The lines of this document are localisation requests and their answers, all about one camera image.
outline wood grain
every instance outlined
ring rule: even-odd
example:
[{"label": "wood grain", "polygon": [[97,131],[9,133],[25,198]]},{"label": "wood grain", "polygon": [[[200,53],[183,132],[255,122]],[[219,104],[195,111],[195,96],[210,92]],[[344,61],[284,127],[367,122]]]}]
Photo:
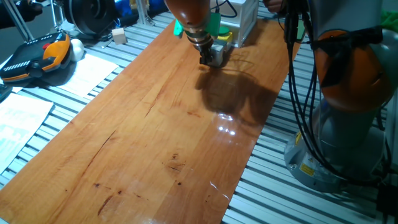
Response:
[{"label": "wood grain", "polygon": [[219,223],[288,72],[258,21],[223,69],[173,24],[1,191],[9,223]]}]

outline white paper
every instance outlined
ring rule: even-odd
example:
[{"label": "white paper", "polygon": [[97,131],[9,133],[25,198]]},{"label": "white paper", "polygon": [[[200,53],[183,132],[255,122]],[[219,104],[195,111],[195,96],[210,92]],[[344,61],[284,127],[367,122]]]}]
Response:
[{"label": "white paper", "polygon": [[[10,60],[11,57],[12,57],[12,55],[0,65],[0,70],[6,65],[6,63]],[[13,91],[14,93],[18,93],[18,92],[21,91],[22,89],[23,89],[23,87],[12,87],[12,91]]]},{"label": "white paper", "polygon": [[115,63],[86,54],[84,59],[76,63],[71,79],[59,88],[85,97],[118,67]]},{"label": "white paper", "polygon": [[52,106],[13,93],[0,103],[0,174],[42,125]]}]

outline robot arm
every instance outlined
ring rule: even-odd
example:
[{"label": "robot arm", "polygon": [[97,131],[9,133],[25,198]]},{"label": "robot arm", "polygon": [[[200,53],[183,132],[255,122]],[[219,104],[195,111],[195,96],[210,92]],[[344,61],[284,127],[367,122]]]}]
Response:
[{"label": "robot arm", "polygon": [[210,22],[210,0],[165,0],[171,13],[184,28],[188,40],[199,51],[201,64],[212,62],[213,39],[206,32]]},{"label": "robot arm", "polygon": [[[384,159],[384,133],[371,125],[397,88],[398,34],[381,29],[381,0],[312,0],[311,22],[304,4],[307,0],[287,0],[285,38],[291,52],[302,14],[315,57],[312,83],[319,78],[324,99],[314,113],[312,100],[305,119],[291,63],[289,85],[300,133],[289,142],[285,162],[301,164],[290,172],[322,192],[338,192],[347,183],[376,186],[389,172],[391,154],[386,144]],[[315,97],[315,87],[310,85],[307,97],[311,89]],[[315,162],[308,164],[309,159]],[[307,175],[303,164],[316,175]]]}]

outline white box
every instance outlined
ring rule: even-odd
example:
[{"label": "white box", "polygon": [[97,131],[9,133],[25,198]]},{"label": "white box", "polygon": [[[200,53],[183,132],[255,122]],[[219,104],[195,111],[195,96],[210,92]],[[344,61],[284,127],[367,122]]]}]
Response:
[{"label": "white box", "polygon": [[127,37],[124,34],[124,29],[123,28],[112,30],[112,36],[113,36],[114,43],[116,45],[127,43]]},{"label": "white box", "polygon": [[[222,4],[224,0],[218,0],[218,4]],[[221,25],[226,26],[233,33],[233,45],[234,47],[242,47],[243,42],[246,40],[250,31],[253,29],[257,22],[257,13],[259,9],[258,0],[229,0],[232,6],[235,8],[238,16],[235,18],[221,18]],[[210,1],[210,7],[216,6],[216,0]],[[220,6],[220,13],[222,15],[233,16],[234,12],[228,3]]]}]

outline metal rod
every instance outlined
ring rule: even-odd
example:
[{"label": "metal rod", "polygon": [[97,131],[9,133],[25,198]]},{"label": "metal rod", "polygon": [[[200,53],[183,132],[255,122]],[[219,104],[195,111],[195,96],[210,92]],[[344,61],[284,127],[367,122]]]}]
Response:
[{"label": "metal rod", "polygon": [[57,18],[55,18],[55,9],[54,9],[54,1],[50,0],[51,2],[51,11],[52,11],[52,21],[54,23],[54,27],[56,29],[58,29],[58,22],[57,22]]},{"label": "metal rod", "polygon": [[139,15],[139,23],[148,26],[154,26],[155,22],[148,16],[145,0],[137,0],[137,10]]},{"label": "metal rod", "polygon": [[64,16],[63,16],[62,7],[61,7],[61,6],[58,6],[58,8],[59,8],[59,10],[60,10],[61,23],[63,23],[64,20],[65,20],[65,18],[64,18]]},{"label": "metal rod", "polygon": [[4,3],[4,7],[6,8],[8,14],[10,15],[12,21],[14,21],[15,26],[17,27],[22,38],[26,42],[34,40],[33,35],[30,33],[30,30],[27,28],[26,23],[22,18],[21,14],[19,13],[16,5],[13,2],[10,2],[10,0],[2,0],[2,1]]}]

